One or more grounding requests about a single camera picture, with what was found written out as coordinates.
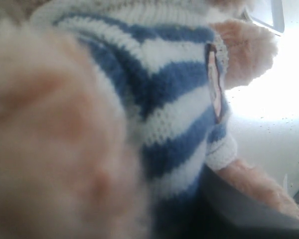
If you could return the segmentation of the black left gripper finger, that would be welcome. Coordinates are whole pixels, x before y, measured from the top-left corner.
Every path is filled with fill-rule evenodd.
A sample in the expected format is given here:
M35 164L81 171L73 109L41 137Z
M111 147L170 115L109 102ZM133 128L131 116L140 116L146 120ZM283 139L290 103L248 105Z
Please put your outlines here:
M208 166L201 173L192 239L299 239L299 220L245 196Z

